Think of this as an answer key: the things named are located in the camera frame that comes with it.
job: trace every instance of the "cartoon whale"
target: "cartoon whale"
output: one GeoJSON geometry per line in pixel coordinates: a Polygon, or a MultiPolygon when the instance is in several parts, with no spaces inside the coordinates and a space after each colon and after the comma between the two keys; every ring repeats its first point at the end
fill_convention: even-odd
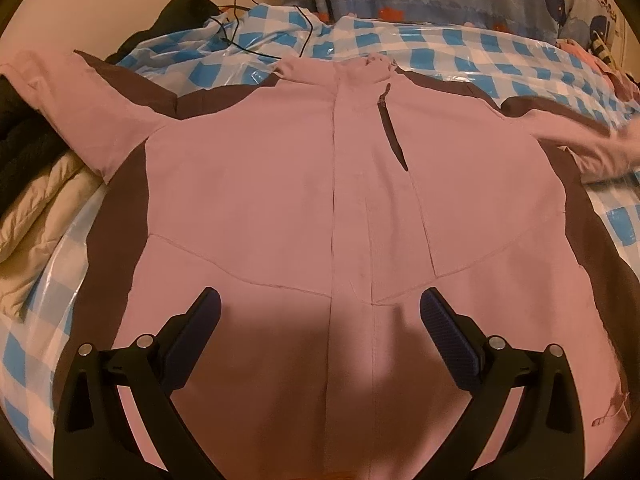
{"type": "Polygon", "coordinates": [[[600,15],[593,17],[589,26],[589,35],[591,39],[593,39],[594,32],[597,32],[602,38],[602,41],[607,43],[607,40],[609,39],[609,20],[606,16],[600,15]]]}
{"type": "Polygon", "coordinates": [[[546,10],[555,22],[562,27],[566,23],[566,5],[564,0],[545,0],[546,10]]]}

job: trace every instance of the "pillow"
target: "pillow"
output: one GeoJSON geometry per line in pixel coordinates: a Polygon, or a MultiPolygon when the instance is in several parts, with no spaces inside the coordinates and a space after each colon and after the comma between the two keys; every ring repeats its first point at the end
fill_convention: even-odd
{"type": "Polygon", "coordinates": [[[593,41],[593,33],[597,32],[612,50],[616,38],[622,38],[625,29],[624,16],[616,3],[613,0],[571,1],[559,38],[575,40],[588,49],[593,41]]]}
{"type": "Polygon", "coordinates": [[[0,217],[0,262],[4,262],[31,228],[47,204],[84,163],[69,151],[49,164],[28,183],[0,217]]]}

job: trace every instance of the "jacket sleeve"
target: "jacket sleeve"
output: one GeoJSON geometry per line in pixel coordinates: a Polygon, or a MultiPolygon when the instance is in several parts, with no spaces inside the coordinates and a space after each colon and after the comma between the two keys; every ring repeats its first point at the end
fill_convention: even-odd
{"type": "Polygon", "coordinates": [[[567,148],[584,183],[616,178],[640,166],[640,118],[615,130],[546,98],[509,98],[501,108],[514,129],[567,148]]]}
{"type": "Polygon", "coordinates": [[[137,145],[175,122],[124,98],[78,54],[23,51],[0,74],[105,182],[137,145]]]}

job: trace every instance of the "blue gripper pad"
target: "blue gripper pad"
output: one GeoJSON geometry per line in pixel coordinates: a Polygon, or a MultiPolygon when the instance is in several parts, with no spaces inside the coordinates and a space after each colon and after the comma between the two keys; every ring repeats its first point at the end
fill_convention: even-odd
{"type": "Polygon", "coordinates": [[[420,317],[456,386],[467,392],[474,391],[481,384],[480,357],[457,325],[458,315],[436,288],[423,292],[420,317]]]}
{"type": "Polygon", "coordinates": [[[207,287],[186,313],[173,316],[162,327],[158,339],[171,343],[162,356],[161,386],[167,395],[187,383],[221,313],[220,295],[214,288],[207,287]]]}

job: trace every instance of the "bed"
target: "bed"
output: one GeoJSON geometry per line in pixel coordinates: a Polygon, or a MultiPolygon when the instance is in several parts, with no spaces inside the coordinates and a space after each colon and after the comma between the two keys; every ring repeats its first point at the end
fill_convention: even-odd
{"type": "MultiPolygon", "coordinates": [[[[11,15],[18,1],[3,2],[0,9],[5,16],[11,15]]],[[[615,1],[626,18],[623,30],[628,23],[629,30],[640,32],[640,14],[634,0],[615,1]]],[[[226,45],[219,41],[220,24],[209,20],[202,28],[140,44],[120,65],[185,95],[215,86],[258,84],[270,73],[273,57],[298,54],[302,48],[307,56],[333,60],[382,52],[402,69],[443,80],[472,82],[497,104],[514,95],[540,95],[613,127],[640,112],[637,102],[617,99],[602,76],[580,59],[542,41],[463,25],[394,25],[353,16],[326,25],[307,13],[313,25],[309,31],[305,13],[294,7],[261,4],[244,17],[238,30],[239,44],[267,56],[240,51],[229,55],[226,45]]],[[[233,12],[217,17],[221,22],[225,18],[233,22],[233,12]]],[[[233,26],[226,25],[229,31],[233,26]]],[[[639,187],[637,176],[630,174],[588,189],[594,210],[636,275],[640,275],[636,239],[640,229],[639,187]]],[[[28,299],[25,323],[5,322],[0,326],[0,332],[4,330],[4,339],[0,338],[4,341],[6,377],[0,381],[4,412],[22,444],[49,472],[51,376],[69,333],[73,298],[86,271],[83,240],[104,193],[101,189],[86,204],[56,248],[28,299]]],[[[636,419],[631,424],[637,426],[636,419]]]]}

